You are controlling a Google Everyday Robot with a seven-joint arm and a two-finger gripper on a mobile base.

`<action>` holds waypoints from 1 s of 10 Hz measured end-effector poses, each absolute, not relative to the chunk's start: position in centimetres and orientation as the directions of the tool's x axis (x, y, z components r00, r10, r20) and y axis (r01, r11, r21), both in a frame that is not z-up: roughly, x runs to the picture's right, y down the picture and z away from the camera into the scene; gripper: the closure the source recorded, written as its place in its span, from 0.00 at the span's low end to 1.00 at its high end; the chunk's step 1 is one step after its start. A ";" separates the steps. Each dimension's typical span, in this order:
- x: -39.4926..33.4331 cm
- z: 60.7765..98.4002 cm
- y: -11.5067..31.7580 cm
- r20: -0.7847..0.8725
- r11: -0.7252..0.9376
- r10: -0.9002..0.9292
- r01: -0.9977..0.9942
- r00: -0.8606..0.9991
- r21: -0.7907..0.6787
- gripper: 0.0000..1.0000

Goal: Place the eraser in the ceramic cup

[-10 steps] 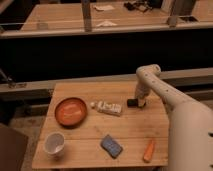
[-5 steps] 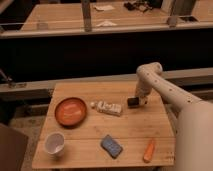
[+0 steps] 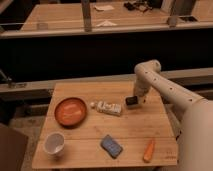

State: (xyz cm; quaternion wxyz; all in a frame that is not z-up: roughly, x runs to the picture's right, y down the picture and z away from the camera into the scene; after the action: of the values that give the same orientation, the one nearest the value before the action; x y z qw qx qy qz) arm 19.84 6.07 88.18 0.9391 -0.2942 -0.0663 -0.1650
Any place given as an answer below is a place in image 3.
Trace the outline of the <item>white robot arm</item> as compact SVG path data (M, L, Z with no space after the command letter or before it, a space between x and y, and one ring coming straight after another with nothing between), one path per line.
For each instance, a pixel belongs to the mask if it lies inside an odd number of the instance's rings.
M171 171L213 171L213 100L160 75L161 64L149 60L134 67L134 94L144 97L151 87L182 112L178 164Z

